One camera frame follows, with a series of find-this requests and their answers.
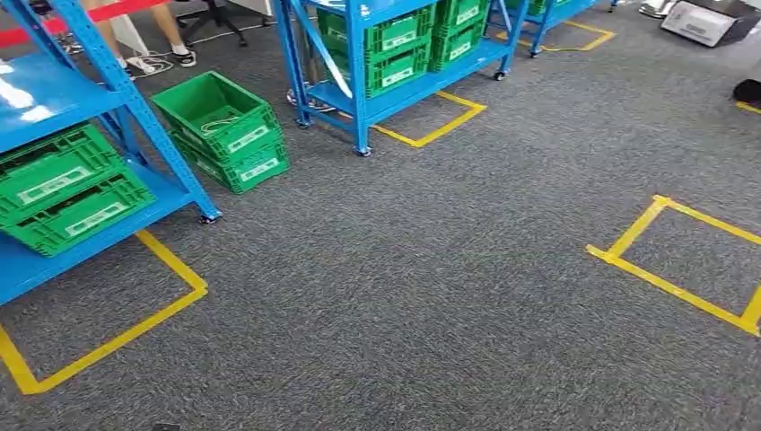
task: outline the green plastic crate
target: green plastic crate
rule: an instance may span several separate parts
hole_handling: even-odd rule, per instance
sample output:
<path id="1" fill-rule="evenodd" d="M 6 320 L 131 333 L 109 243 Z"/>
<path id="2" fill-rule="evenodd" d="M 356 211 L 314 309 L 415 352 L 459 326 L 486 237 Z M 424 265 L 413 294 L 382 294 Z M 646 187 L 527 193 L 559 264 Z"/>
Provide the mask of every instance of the green plastic crate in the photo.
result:
<path id="1" fill-rule="evenodd" d="M 253 189 L 262 181 L 285 172 L 290 165 L 282 139 L 270 142 L 258 152 L 234 164 L 221 164 L 188 145 L 184 136 L 177 132 L 172 132 L 171 138 L 190 164 L 195 164 L 217 182 L 239 195 Z"/>
<path id="2" fill-rule="evenodd" d="M 434 37 L 449 37 L 463 28 L 485 22 L 490 4 L 490 0 L 441 0 L 436 6 Z"/>
<path id="3" fill-rule="evenodd" d="M 121 156 L 89 123 L 0 154 L 0 226 L 50 207 L 123 168 Z"/>
<path id="4" fill-rule="evenodd" d="M 394 57 L 410 50 L 420 40 L 429 40 L 433 31 L 435 11 L 436 4 L 430 4 L 366 30 L 364 33 L 365 61 L 375 63 Z M 326 47 L 348 57 L 348 37 L 344 17 L 318 9 L 317 22 Z"/>
<path id="5" fill-rule="evenodd" d="M 152 100 L 174 129 L 222 163 L 255 153 L 270 133 L 280 133 L 269 103 L 213 71 Z"/>
<path id="6" fill-rule="evenodd" d="M 125 168 L 3 231 L 45 256 L 68 250 L 155 201 L 148 188 Z"/>
<path id="7" fill-rule="evenodd" d="M 337 51 L 331 51 L 330 55 L 341 71 L 341 75 L 349 82 L 349 59 Z M 365 71 L 367 98 L 379 96 L 425 74 L 430 58 L 430 40 L 420 40 L 417 46 L 409 51 L 367 65 Z"/>
<path id="8" fill-rule="evenodd" d="M 566 4 L 570 0 L 555 0 L 555 7 Z M 520 6 L 520 0 L 505 0 L 505 6 L 510 9 L 517 9 Z M 541 15 L 547 10 L 547 0 L 531 0 L 529 3 L 529 15 Z"/>
<path id="9" fill-rule="evenodd" d="M 482 24 L 476 23 L 447 38 L 434 36 L 431 63 L 428 66 L 429 70 L 439 72 L 450 63 L 475 49 L 481 41 L 483 31 Z"/>

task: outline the black object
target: black object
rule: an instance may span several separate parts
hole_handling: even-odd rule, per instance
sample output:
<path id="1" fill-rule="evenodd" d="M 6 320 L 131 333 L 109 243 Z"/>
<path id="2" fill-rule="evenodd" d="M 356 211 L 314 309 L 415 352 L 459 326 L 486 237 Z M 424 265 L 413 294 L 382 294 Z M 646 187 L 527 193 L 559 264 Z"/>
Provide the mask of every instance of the black object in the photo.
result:
<path id="1" fill-rule="evenodd" d="M 205 10 L 184 13 L 175 18 L 177 20 L 177 25 L 181 29 L 185 29 L 182 32 L 182 39 L 185 40 L 185 45 L 189 47 L 193 46 L 190 38 L 193 37 L 198 29 L 210 21 L 214 21 L 217 27 L 225 26 L 229 31 L 235 33 L 235 35 L 238 36 L 238 45 L 241 47 L 246 47 L 249 45 L 249 43 L 246 41 L 246 38 L 243 36 L 241 30 L 239 30 L 238 27 L 236 27 L 235 24 L 230 21 L 230 16 L 258 16 L 261 18 L 263 26 L 269 25 L 269 17 L 263 13 L 252 11 L 250 9 L 246 9 L 245 7 L 236 7 L 236 10 L 233 13 L 230 9 L 227 8 L 226 5 L 217 5 L 214 0 L 204 0 L 204 3 L 206 3 Z M 188 26 L 188 23 L 186 22 L 187 20 L 196 21 Z"/>
<path id="2" fill-rule="evenodd" d="M 685 0 L 688 3 L 700 6 L 709 11 L 721 13 L 734 19 L 731 27 L 724 32 L 722 38 L 716 42 L 716 47 L 738 42 L 746 36 L 761 21 L 761 12 L 755 7 L 745 4 L 740 0 Z"/>
<path id="3" fill-rule="evenodd" d="M 735 86 L 732 97 L 736 101 L 758 106 L 761 104 L 761 83 L 755 79 L 746 79 Z"/>

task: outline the white machine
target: white machine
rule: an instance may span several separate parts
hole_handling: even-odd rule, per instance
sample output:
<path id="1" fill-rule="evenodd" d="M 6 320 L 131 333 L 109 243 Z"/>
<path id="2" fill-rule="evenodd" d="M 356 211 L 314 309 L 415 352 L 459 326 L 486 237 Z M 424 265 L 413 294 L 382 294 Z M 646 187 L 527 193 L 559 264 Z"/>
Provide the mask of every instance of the white machine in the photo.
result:
<path id="1" fill-rule="evenodd" d="M 705 46 L 715 47 L 734 22 L 735 19 L 727 15 L 709 11 L 695 4 L 679 2 L 671 8 L 661 28 Z"/>

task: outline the white label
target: white label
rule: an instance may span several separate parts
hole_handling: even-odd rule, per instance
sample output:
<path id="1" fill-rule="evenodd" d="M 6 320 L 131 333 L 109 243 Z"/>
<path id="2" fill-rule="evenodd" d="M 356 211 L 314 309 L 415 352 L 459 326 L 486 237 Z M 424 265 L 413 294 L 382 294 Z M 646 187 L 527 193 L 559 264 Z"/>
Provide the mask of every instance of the white label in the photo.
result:
<path id="1" fill-rule="evenodd" d="M 256 130 L 253 132 L 247 134 L 246 136 L 242 137 L 241 139 L 238 139 L 237 141 L 233 142 L 232 144 L 227 145 L 227 151 L 230 152 L 230 154 L 235 153 L 236 151 L 240 150 L 244 146 L 256 141 L 257 139 L 261 138 L 265 133 L 269 131 L 267 126 L 259 126 Z"/>
<path id="2" fill-rule="evenodd" d="M 462 46 L 460 46 L 459 48 L 452 50 L 452 52 L 450 53 L 450 60 L 453 60 L 465 54 L 466 52 L 468 52 L 468 50 L 470 49 L 470 46 L 471 46 L 470 42 L 463 43 Z"/>
<path id="3" fill-rule="evenodd" d="M 101 211 L 98 211 L 97 213 L 85 218 L 81 222 L 70 225 L 66 228 L 66 233 L 68 233 L 69 236 L 74 237 L 90 229 L 91 227 L 105 222 L 111 217 L 121 213 L 125 209 L 127 209 L 126 205 L 122 204 L 121 202 L 114 202 L 113 204 L 103 208 Z"/>
<path id="4" fill-rule="evenodd" d="M 405 43 L 411 42 L 412 40 L 417 39 L 417 31 L 412 30 L 408 31 L 407 33 L 397 36 L 394 39 L 384 40 L 383 41 L 383 50 L 388 51 L 389 49 L 394 49 L 400 45 L 404 45 Z"/>
<path id="5" fill-rule="evenodd" d="M 349 38 L 347 38 L 346 36 L 346 33 L 342 33 L 341 31 L 338 31 L 334 29 L 333 27 L 328 27 L 328 36 L 336 38 L 342 42 L 346 42 L 349 40 Z"/>
<path id="6" fill-rule="evenodd" d="M 240 175 L 241 180 L 248 181 L 256 177 L 257 175 L 260 175 L 264 172 L 269 171 L 270 169 L 276 167 L 278 164 L 280 164 L 280 162 L 277 159 L 269 159 L 268 161 L 260 164 L 259 166 L 257 166 L 256 168 L 250 171 L 241 172 L 241 175 Z"/>
<path id="7" fill-rule="evenodd" d="M 204 163 L 202 160 L 198 159 L 196 160 L 196 165 L 203 169 L 204 171 L 208 172 L 209 175 L 219 178 L 219 172 L 216 171 L 213 167 L 209 166 L 208 164 Z"/>
<path id="8" fill-rule="evenodd" d="M 382 86 L 388 87 L 389 85 L 393 85 L 398 83 L 399 81 L 403 79 L 407 79 L 408 77 L 412 76 L 412 74 L 415 72 L 412 67 L 408 67 L 405 70 L 402 70 L 401 72 L 396 72 L 394 75 L 386 76 L 383 78 L 383 84 Z"/>
<path id="9" fill-rule="evenodd" d="M 475 5 L 468 9 L 467 11 L 457 15 L 457 23 L 455 25 L 460 25 L 463 22 L 469 20 L 470 18 L 473 18 L 474 16 L 478 15 L 478 11 L 480 11 L 481 8 L 478 5 Z"/>
<path id="10" fill-rule="evenodd" d="M 23 202 L 24 205 L 28 205 L 37 199 L 44 198 L 56 190 L 61 190 L 69 184 L 74 184 L 79 180 L 84 180 L 90 175 L 92 175 L 92 172 L 88 171 L 87 168 L 84 166 L 77 166 L 69 172 L 58 175 L 54 179 L 47 180 L 42 184 L 32 187 L 31 189 L 26 189 L 21 193 L 17 193 L 16 196 Z"/>

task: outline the yellow floor tape square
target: yellow floor tape square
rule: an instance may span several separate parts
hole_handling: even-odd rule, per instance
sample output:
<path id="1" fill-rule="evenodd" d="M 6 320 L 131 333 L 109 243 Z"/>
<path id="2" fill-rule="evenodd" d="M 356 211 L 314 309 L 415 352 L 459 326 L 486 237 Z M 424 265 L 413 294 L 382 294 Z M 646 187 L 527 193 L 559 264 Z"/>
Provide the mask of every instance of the yellow floor tape square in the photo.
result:
<path id="1" fill-rule="evenodd" d="M 605 260 L 608 264 L 614 265 L 623 269 L 624 271 L 637 276 L 648 283 L 656 285 L 663 291 L 668 292 L 679 299 L 691 303 L 695 307 L 709 312 L 710 314 L 727 321 L 738 328 L 747 331 L 755 336 L 759 336 L 758 331 L 758 319 L 761 318 L 761 286 L 757 287 L 756 292 L 753 294 L 750 303 L 745 308 L 742 315 L 738 316 L 734 313 L 728 312 L 713 303 L 705 301 L 705 299 L 689 293 L 687 290 L 671 284 L 669 281 L 664 280 L 650 272 L 621 259 L 621 255 L 628 249 L 634 240 L 647 228 L 650 223 L 660 214 L 665 208 L 671 208 L 677 210 L 682 214 L 691 216 L 701 222 L 707 223 L 713 227 L 718 227 L 728 233 L 736 235 L 744 240 L 748 240 L 755 244 L 761 245 L 761 237 L 754 235 L 732 226 L 731 224 L 724 223 L 721 220 L 715 219 L 709 215 L 705 215 L 701 212 L 695 211 L 692 208 L 685 207 L 669 198 L 663 196 L 654 196 L 653 203 L 648 207 L 645 212 L 638 218 L 631 227 L 610 247 L 610 250 L 603 251 L 592 245 L 587 245 L 587 252 L 593 256 Z"/>
<path id="2" fill-rule="evenodd" d="M 460 115 L 459 117 L 455 118 L 452 122 L 449 124 L 438 128 L 434 130 L 433 132 L 429 133 L 426 136 L 421 137 L 420 139 L 413 139 L 411 137 L 403 136 L 393 130 L 389 130 L 383 126 L 372 125 L 371 128 L 374 128 L 375 130 L 378 130 L 384 135 L 388 135 L 393 137 L 394 139 L 397 139 L 399 141 L 404 142 L 405 144 L 411 145 L 415 148 L 419 148 L 424 145 L 428 145 L 432 143 L 435 139 L 438 139 L 448 133 L 450 133 L 455 128 L 458 128 L 462 126 L 465 122 L 469 121 L 476 115 L 480 114 L 481 111 L 485 110 L 487 107 L 485 105 L 481 105 L 478 103 L 475 103 L 473 101 L 467 101 L 465 99 L 462 99 L 460 97 L 455 96 L 454 94 L 449 94 L 448 92 L 436 92 L 436 95 L 443 97 L 444 99 L 454 101 L 456 103 L 459 103 L 461 105 L 465 105 L 469 107 L 470 109 L 467 110 L 465 113 Z M 344 117 L 351 118 L 348 114 L 345 114 L 343 112 L 339 112 L 340 115 Z"/>
<path id="3" fill-rule="evenodd" d="M 23 394 L 30 395 L 42 393 L 53 389 L 60 383 L 79 374 L 88 366 L 95 364 L 102 358 L 125 346 L 128 342 L 145 334 L 148 330 L 169 319 L 172 315 L 206 295 L 206 281 L 193 272 L 192 269 L 185 265 L 185 263 L 161 244 L 153 235 L 146 230 L 142 230 L 138 231 L 135 236 L 145 244 L 153 254 L 163 260 L 163 262 L 177 273 L 177 275 L 182 277 L 193 290 L 189 294 L 184 295 L 177 301 L 171 303 L 163 310 L 157 312 L 148 319 L 141 321 L 129 330 L 123 332 L 121 335 L 113 338 L 87 355 L 80 357 L 72 364 L 65 366 L 63 369 L 41 382 L 39 382 L 31 372 L 18 348 L 16 348 L 11 341 L 8 333 L 2 326 L 0 326 L 0 359 L 3 359 L 3 362 L 5 362 L 8 371 L 11 372 L 11 376 L 16 381 L 16 384 L 19 386 L 19 389 Z"/>
<path id="4" fill-rule="evenodd" d="M 599 33 L 599 37 L 597 37 L 592 42 L 590 42 L 590 43 L 588 43 L 588 44 L 586 44 L 586 45 L 584 45 L 583 47 L 580 47 L 580 48 L 559 48 L 559 47 L 550 48 L 550 47 L 547 47 L 545 45 L 540 45 L 539 48 L 541 50 L 543 50 L 543 51 L 549 51 L 549 52 L 559 52 L 559 51 L 592 51 L 596 47 L 598 47 L 598 46 L 602 45 L 603 43 L 605 43 L 605 42 L 613 39 L 614 37 L 616 37 L 616 34 L 613 31 L 599 29 L 597 27 L 592 27 L 591 25 L 582 24 L 580 22 L 563 21 L 563 24 L 570 25 L 572 27 L 576 27 L 576 28 L 583 29 L 583 30 L 586 30 L 586 31 L 592 31 L 594 33 Z M 503 31 L 503 32 L 497 34 L 497 39 L 507 40 L 507 32 Z M 527 40 L 518 40 L 518 43 L 520 43 L 524 47 L 530 47 L 531 46 L 531 42 L 529 42 Z"/>

